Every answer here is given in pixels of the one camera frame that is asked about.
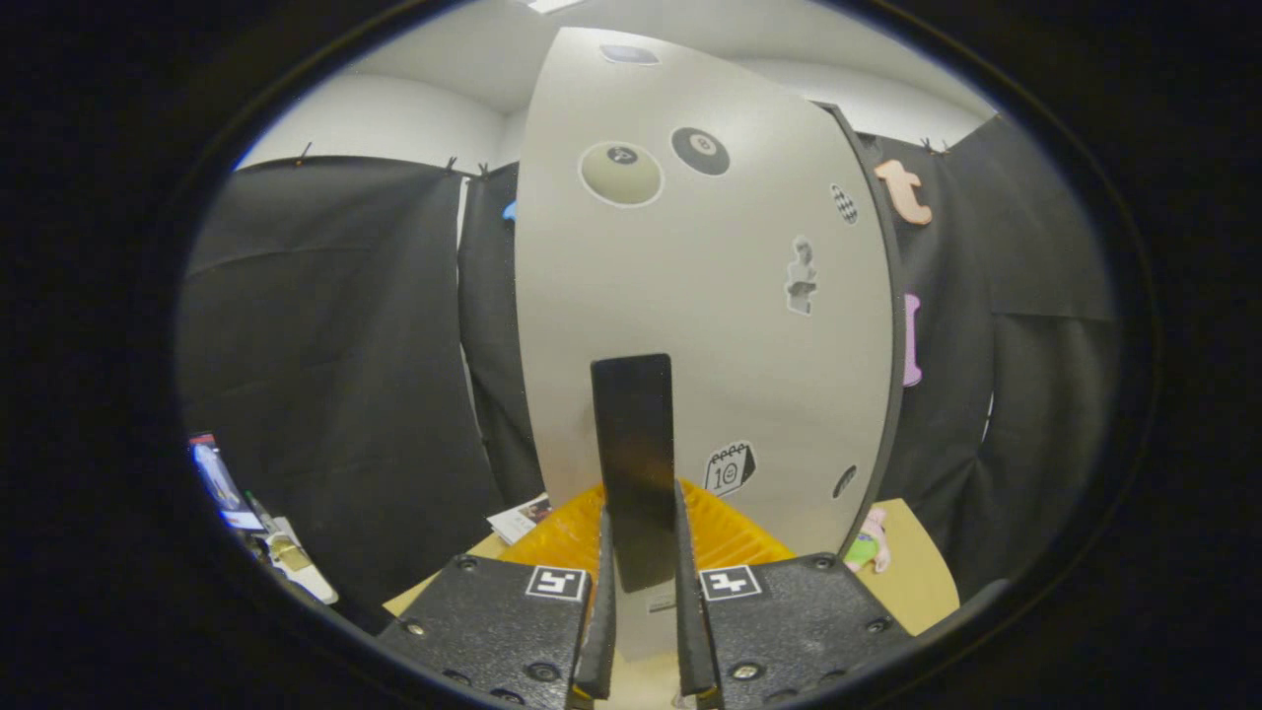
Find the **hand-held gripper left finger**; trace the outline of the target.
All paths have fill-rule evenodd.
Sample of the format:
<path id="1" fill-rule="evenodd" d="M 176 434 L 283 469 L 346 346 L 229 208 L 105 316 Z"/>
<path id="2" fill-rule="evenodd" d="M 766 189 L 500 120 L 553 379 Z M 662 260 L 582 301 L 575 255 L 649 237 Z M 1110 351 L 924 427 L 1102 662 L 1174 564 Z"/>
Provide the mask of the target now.
<path id="1" fill-rule="evenodd" d="M 607 700 L 616 566 L 603 486 L 554 509 L 498 557 L 451 557 L 379 641 L 430 673 L 530 709 Z"/>

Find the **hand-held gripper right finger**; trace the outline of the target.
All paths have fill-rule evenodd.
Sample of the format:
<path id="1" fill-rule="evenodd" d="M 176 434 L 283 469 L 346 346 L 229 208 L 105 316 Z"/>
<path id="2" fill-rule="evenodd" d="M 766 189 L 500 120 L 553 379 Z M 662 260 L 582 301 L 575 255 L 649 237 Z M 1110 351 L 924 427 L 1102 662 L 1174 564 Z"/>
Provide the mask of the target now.
<path id="1" fill-rule="evenodd" d="M 835 554 L 703 569 L 674 486 L 676 673 L 698 709 L 764 709 L 843 691 L 912 634 Z"/>

